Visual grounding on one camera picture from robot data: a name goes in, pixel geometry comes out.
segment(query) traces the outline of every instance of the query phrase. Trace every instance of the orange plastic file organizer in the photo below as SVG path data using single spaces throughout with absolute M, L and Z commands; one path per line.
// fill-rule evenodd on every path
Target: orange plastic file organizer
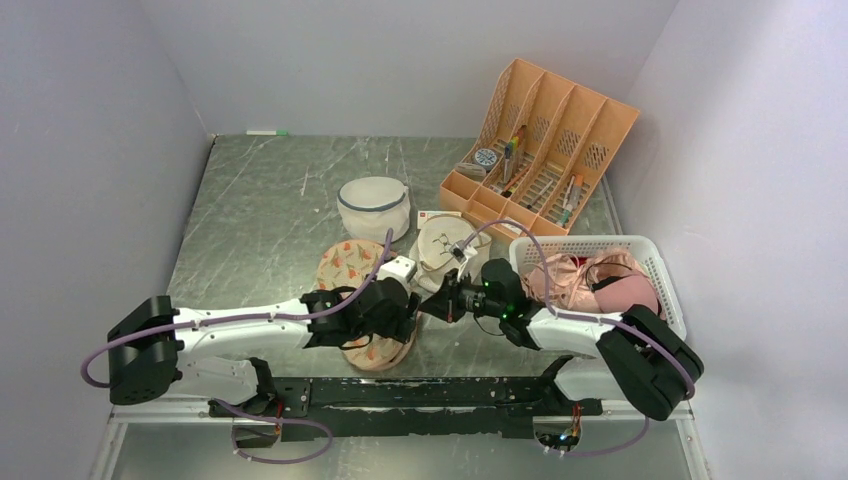
M 479 183 L 452 171 L 439 190 L 441 208 L 461 211 L 477 226 L 510 218 L 534 235 L 566 235 L 638 116 L 631 106 L 516 59 L 498 78 L 480 137 L 462 160 L 473 162 L 478 149 L 489 148 L 498 155 L 497 163 Z M 517 152 L 520 158 L 512 159 L 518 162 L 512 178 L 524 175 L 506 198 L 497 193 L 506 186 L 503 151 L 522 125 L 523 148 Z M 583 176 L 580 200 L 560 227 L 565 190 L 576 174 Z M 521 235 L 504 225 L 494 226 L 492 233 L 506 242 Z

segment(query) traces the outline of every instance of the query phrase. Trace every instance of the pink bra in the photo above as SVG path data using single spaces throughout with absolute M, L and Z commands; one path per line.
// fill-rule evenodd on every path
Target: pink bra
M 578 265 L 577 257 L 556 254 L 546 259 L 551 274 L 551 303 L 558 308 L 586 313 L 624 312 L 641 304 L 665 319 L 657 292 L 642 266 L 627 250 L 614 248 Z M 522 276 L 524 292 L 545 299 L 541 264 Z

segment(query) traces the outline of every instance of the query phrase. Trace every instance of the white plastic basket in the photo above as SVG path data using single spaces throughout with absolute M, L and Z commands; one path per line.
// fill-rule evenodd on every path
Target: white plastic basket
M 686 340 L 686 325 L 680 312 L 680 303 L 671 285 L 665 262 L 654 242 L 638 235 L 569 235 L 536 237 L 542 245 L 545 257 L 557 253 L 570 253 L 578 257 L 592 257 L 610 247 L 626 248 L 645 268 L 660 296 L 668 326 L 682 340 Z M 519 237 L 509 245 L 509 263 L 519 274 L 529 272 L 533 265 L 541 262 L 539 251 L 528 237 Z

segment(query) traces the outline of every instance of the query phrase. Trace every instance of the white wall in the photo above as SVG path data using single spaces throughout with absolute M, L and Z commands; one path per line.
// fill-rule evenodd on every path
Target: white wall
M 207 151 L 134 0 L 2 2 L 0 478 L 87 478 L 110 405 L 80 361 L 164 290 Z
M 612 168 L 706 373 L 716 479 L 848 478 L 848 7 L 681 0 Z
M 515 57 L 613 97 L 677 0 L 142 0 L 214 133 L 477 136 Z

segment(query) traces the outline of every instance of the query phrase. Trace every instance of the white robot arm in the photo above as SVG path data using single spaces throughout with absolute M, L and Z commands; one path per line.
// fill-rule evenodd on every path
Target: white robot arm
M 263 411 L 277 394 L 267 363 L 255 358 L 228 360 L 221 355 L 263 347 L 341 347 L 370 334 L 406 342 L 419 308 L 446 321 L 461 319 L 466 312 L 497 317 L 506 338 L 519 347 L 589 357 L 562 357 L 546 372 L 553 377 L 546 380 L 551 388 L 539 390 L 551 397 L 548 407 L 553 402 L 549 410 L 554 412 L 586 399 L 628 400 L 647 416 L 664 420 L 684 398 L 683 381 L 659 355 L 609 325 L 556 318 L 524 296 L 518 275 L 503 259 L 483 266 L 485 286 L 473 286 L 467 278 L 460 280 L 454 270 L 445 277 L 442 288 L 420 305 L 409 287 L 414 269 L 414 262 L 403 257 L 388 262 L 353 303 L 306 321 L 288 320 L 282 314 L 327 311 L 341 301 L 344 292 L 318 290 L 262 307 L 208 311 L 173 309 L 168 297 L 150 299 L 116 326 L 109 340 L 167 322 L 187 322 L 195 328 L 110 350 L 110 399 L 116 405 L 131 405 L 169 392 L 220 399 L 245 409 L 253 402 L 259 405 L 254 410 Z M 634 307 L 606 317 L 636 325 L 674 354 L 693 379 L 700 377 L 703 365 L 698 357 L 647 308 Z M 495 395 L 492 398 L 493 402 L 502 400 Z M 441 405 L 437 400 L 421 400 L 427 401 Z

